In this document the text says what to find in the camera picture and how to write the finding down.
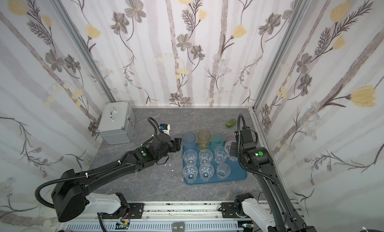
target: drinking glass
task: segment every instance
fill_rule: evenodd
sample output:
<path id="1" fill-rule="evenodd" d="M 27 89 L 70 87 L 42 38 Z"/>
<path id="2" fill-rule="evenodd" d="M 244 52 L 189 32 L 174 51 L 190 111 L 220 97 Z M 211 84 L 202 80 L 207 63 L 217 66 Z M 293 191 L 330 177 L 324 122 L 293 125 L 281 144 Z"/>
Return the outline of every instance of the drinking glass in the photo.
<path id="1" fill-rule="evenodd" d="M 231 151 L 231 145 L 232 145 L 232 142 L 236 142 L 236 141 L 234 141 L 234 140 L 229 140 L 228 142 L 225 143 L 224 148 L 225 148 L 225 151 L 226 151 L 227 154 L 228 154 L 228 158 L 229 158 L 229 160 L 231 160 L 231 161 L 237 161 L 237 157 L 236 157 L 236 156 L 230 156 L 230 155 L 229 155 L 229 152 Z"/>
<path id="2" fill-rule="evenodd" d="M 210 150 L 203 149 L 199 153 L 200 164 L 211 163 L 213 157 L 214 157 L 214 154 Z"/>
<path id="3" fill-rule="evenodd" d="M 216 168 L 216 175 L 219 179 L 225 179 L 231 174 L 231 167 L 227 163 L 221 163 Z"/>
<path id="4" fill-rule="evenodd" d="M 190 149 L 184 152 L 183 159 L 186 164 L 196 165 L 197 162 L 197 153 Z"/>
<path id="5" fill-rule="evenodd" d="M 184 178 L 187 182 L 193 182 L 197 179 L 197 167 L 193 164 L 188 164 L 183 169 Z"/>
<path id="6" fill-rule="evenodd" d="M 225 139 L 220 133 L 214 133 L 211 138 L 212 151 L 215 151 L 217 147 L 223 146 Z"/>
<path id="7" fill-rule="evenodd" d="M 216 163 L 223 163 L 228 157 L 227 152 L 225 151 L 225 148 L 223 146 L 217 147 L 215 149 L 215 162 Z"/>
<path id="8" fill-rule="evenodd" d="M 196 145 L 196 135 L 194 133 L 188 132 L 183 135 L 183 142 L 185 150 L 195 149 Z"/>
<path id="9" fill-rule="evenodd" d="M 209 133 L 207 130 L 201 130 L 197 134 L 197 138 L 199 139 L 199 149 L 208 149 L 208 145 L 211 140 L 211 133 Z"/>
<path id="10" fill-rule="evenodd" d="M 203 163 L 199 168 L 200 178 L 204 181 L 208 181 L 214 176 L 214 167 L 209 163 Z"/>

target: marble table surface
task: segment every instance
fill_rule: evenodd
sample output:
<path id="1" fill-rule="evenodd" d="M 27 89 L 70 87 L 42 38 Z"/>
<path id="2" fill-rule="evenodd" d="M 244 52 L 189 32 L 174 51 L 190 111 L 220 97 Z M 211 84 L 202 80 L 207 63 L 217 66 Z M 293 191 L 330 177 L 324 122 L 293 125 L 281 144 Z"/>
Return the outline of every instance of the marble table surface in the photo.
<path id="1" fill-rule="evenodd" d="M 247 126 L 255 129 L 247 109 L 190 109 L 190 108 L 148 108 L 133 109 L 136 121 L 132 143 L 108 145 L 104 140 L 91 168 L 118 160 L 126 151 L 141 146 L 153 134 L 147 117 L 153 117 L 159 124 L 170 124 L 170 136 L 182 137 L 186 132 L 197 134 L 206 129 L 224 136 L 234 135 L 236 125 L 227 128 L 225 124 L 230 118 L 237 119 L 239 113 L 244 115 Z M 188 185 L 182 174 L 182 151 L 169 153 L 169 160 L 164 165 L 154 165 L 140 172 L 118 178 L 95 193 L 113 194 L 121 192 L 127 201 L 233 201 L 235 196 L 250 192 L 255 197 L 262 191 L 256 178 L 248 173 L 244 180 L 218 182 L 212 184 Z"/>

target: tray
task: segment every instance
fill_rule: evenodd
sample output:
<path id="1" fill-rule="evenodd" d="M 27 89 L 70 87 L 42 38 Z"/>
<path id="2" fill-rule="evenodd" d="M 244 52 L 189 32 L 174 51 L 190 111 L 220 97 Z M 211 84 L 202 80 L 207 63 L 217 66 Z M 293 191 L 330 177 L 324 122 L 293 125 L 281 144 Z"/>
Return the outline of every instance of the tray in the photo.
<path id="1" fill-rule="evenodd" d="M 214 154 L 215 156 L 215 152 L 212 151 L 212 147 L 211 147 L 211 143 L 209 143 L 209 146 L 208 146 L 208 149 Z M 200 168 L 200 160 L 199 160 L 199 152 L 200 152 L 200 149 L 199 149 L 199 146 L 198 144 L 195 145 L 195 148 L 194 150 L 196 151 L 197 153 L 197 163 L 196 163 L 196 167 L 197 169 L 199 170 Z M 208 181 L 203 181 L 201 178 L 200 178 L 200 174 L 198 175 L 197 179 L 190 183 L 190 182 L 187 182 L 185 181 L 184 179 L 184 182 L 186 184 L 208 184 L 208 183 L 216 183 L 216 182 L 224 182 L 224 181 L 235 181 L 235 180 L 242 180 L 242 179 L 245 179 L 247 177 L 247 172 L 245 170 L 243 170 L 240 165 L 239 165 L 239 162 L 238 161 L 231 161 L 229 160 L 228 158 L 224 161 L 225 163 L 227 163 L 229 165 L 229 167 L 231 167 L 231 174 L 225 178 L 225 179 L 219 179 L 216 175 L 216 168 L 218 166 L 218 163 L 215 162 L 215 158 L 212 159 L 212 162 L 211 162 L 211 165 L 213 166 L 214 170 L 215 170 L 215 174 L 214 176 L 208 180 Z M 184 159 L 183 159 L 183 167 L 185 167 L 187 164 L 185 163 Z"/>

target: wallpaper wall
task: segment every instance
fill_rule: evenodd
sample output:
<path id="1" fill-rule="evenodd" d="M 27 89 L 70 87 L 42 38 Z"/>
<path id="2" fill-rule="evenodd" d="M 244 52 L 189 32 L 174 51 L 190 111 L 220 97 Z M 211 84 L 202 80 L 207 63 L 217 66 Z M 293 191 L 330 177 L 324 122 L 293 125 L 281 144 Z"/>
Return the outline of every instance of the wallpaper wall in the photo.
<path id="1" fill-rule="evenodd" d="M 251 106 L 299 0 L 61 0 L 117 101 Z"/>
<path id="2" fill-rule="evenodd" d="M 108 101 L 48 0 L 0 0 L 0 21 L 0 230 L 51 231 L 35 189 L 89 168 Z"/>
<path id="3" fill-rule="evenodd" d="M 257 108 L 319 232 L 383 230 L 384 0 L 312 0 Z"/>

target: aluminum box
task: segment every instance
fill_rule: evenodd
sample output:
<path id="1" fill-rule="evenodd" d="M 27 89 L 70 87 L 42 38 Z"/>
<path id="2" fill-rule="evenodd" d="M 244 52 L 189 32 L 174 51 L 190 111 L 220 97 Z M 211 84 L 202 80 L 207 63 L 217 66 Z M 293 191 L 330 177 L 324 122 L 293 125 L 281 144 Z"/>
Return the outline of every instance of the aluminum box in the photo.
<path id="1" fill-rule="evenodd" d="M 108 144 L 129 143 L 133 139 L 135 114 L 128 102 L 105 105 L 98 133 Z"/>

